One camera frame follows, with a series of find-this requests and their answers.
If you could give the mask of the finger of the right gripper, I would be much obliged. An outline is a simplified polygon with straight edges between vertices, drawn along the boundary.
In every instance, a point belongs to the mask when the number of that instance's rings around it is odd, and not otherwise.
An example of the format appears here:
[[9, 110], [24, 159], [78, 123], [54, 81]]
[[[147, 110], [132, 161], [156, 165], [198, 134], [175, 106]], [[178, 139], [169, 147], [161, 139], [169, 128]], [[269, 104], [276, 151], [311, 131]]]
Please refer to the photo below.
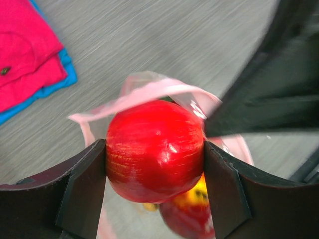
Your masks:
[[241, 75], [207, 118], [208, 137], [319, 129], [319, 52], [271, 56]]

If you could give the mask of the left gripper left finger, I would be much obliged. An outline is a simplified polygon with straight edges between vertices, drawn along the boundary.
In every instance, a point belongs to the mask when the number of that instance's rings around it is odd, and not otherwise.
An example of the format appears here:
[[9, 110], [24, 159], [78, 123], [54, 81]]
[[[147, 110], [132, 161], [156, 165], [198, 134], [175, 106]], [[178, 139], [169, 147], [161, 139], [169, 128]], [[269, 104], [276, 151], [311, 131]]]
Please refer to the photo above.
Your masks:
[[2, 239], [94, 239], [106, 183], [99, 139], [45, 171], [0, 187]]

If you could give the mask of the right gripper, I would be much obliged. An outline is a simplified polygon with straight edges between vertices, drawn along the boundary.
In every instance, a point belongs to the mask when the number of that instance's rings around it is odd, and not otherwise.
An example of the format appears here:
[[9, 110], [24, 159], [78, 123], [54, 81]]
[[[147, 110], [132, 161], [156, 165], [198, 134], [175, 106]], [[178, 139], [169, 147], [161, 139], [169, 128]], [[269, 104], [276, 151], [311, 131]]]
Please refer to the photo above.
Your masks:
[[259, 46], [259, 57], [269, 60], [286, 51], [297, 57], [319, 58], [319, 2], [317, 0], [281, 0], [268, 31]]

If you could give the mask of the red apple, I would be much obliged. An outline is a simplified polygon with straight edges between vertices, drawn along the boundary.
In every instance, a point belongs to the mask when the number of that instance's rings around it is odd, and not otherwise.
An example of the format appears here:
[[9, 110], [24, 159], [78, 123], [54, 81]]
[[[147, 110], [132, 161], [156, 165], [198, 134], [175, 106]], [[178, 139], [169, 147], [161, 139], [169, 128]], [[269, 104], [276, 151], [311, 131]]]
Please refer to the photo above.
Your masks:
[[204, 175], [189, 191], [160, 204], [159, 212], [168, 228], [184, 239], [215, 238]]
[[114, 191], [137, 203], [162, 203], [203, 174], [200, 119], [181, 106], [154, 100], [116, 113], [106, 135], [106, 171]]

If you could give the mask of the clear pink zip top bag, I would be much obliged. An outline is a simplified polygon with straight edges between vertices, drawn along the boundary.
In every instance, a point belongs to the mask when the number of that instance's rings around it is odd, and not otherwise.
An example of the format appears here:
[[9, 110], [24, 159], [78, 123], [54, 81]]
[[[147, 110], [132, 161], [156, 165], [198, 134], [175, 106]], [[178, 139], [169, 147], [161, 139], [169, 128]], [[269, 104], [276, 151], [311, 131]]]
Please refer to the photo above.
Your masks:
[[[69, 118], [79, 124], [86, 145], [90, 145], [100, 138], [103, 138], [106, 142], [109, 124], [116, 113], [154, 100], [168, 101], [188, 110], [201, 121], [204, 143], [211, 142], [231, 156], [248, 164], [253, 164], [251, 153], [242, 136], [237, 134], [224, 137], [208, 137], [205, 134], [204, 121], [208, 114], [221, 103], [215, 95], [199, 87], [188, 85], [180, 80], [155, 72], [146, 71], [131, 74], [123, 83], [120, 94], [115, 100], [89, 111], [73, 114]], [[159, 205], [167, 201], [162, 203], [127, 201], [137, 206], [136, 219], [143, 224], [152, 226], [152, 231], [146, 233], [140, 226], [131, 224], [128, 235], [137, 234], [140, 239], [171, 239], [174, 236], [179, 236], [168, 228], [161, 217]]]

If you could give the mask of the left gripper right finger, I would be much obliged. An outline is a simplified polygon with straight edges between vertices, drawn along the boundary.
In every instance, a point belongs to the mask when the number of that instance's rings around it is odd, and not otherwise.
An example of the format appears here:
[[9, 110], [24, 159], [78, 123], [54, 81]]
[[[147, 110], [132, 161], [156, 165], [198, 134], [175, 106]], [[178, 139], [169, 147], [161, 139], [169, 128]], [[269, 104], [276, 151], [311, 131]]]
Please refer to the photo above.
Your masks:
[[210, 142], [204, 174], [218, 239], [316, 239], [319, 187], [277, 177]]

